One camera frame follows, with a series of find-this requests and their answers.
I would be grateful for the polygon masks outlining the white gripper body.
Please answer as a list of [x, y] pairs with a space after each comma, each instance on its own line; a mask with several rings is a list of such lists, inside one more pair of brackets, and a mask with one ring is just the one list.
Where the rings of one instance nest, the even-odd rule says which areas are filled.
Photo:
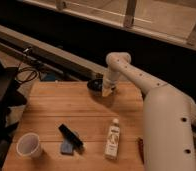
[[116, 83], [120, 77], [120, 73], [118, 71], [113, 70], [108, 67], [103, 76], [103, 87], [105, 89], [112, 89], [116, 86]]

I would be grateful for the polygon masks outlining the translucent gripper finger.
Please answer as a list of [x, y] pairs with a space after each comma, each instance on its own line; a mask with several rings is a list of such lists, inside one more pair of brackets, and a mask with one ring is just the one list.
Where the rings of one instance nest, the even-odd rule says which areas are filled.
[[103, 97], [108, 97], [111, 93], [113, 92], [112, 88], [102, 88], [102, 96]]

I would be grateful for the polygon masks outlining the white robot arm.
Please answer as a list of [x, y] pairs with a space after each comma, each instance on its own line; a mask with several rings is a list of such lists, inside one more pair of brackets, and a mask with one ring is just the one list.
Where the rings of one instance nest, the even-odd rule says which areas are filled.
[[171, 84], [131, 65], [126, 52], [106, 56], [102, 95], [108, 96], [120, 75], [145, 95], [143, 150], [145, 171], [196, 171], [196, 155], [190, 114], [196, 103]]

